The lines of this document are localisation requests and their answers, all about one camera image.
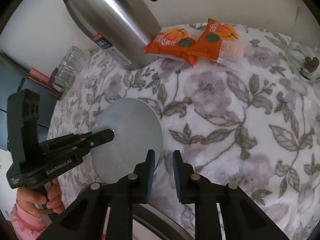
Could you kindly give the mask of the pink sleeve forearm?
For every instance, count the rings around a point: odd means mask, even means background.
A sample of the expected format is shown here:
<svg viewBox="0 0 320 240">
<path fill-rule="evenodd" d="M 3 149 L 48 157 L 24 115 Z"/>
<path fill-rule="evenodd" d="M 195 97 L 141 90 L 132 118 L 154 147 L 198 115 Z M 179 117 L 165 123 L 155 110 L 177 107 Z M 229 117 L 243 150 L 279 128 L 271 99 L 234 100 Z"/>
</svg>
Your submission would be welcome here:
<svg viewBox="0 0 320 240">
<path fill-rule="evenodd" d="M 17 203 L 10 213 L 10 219 L 16 236 L 20 240 L 35 240 L 48 226 L 43 218 L 27 213 Z"/>
</svg>

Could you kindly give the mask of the left hand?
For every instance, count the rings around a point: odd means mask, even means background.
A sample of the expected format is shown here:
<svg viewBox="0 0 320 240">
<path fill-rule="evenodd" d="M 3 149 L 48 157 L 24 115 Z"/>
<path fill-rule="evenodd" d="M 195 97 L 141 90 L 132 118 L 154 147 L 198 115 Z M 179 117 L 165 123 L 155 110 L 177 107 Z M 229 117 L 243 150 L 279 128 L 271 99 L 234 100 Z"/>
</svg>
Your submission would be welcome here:
<svg viewBox="0 0 320 240">
<path fill-rule="evenodd" d="M 41 213 L 37 208 L 38 205 L 45 205 L 49 210 L 57 214 L 65 211 L 60 184 L 57 178 L 52 180 L 51 187 L 47 190 L 45 196 L 25 186 L 19 187 L 17 189 L 16 202 L 22 210 L 39 218 L 41 217 Z"/>
</svg>

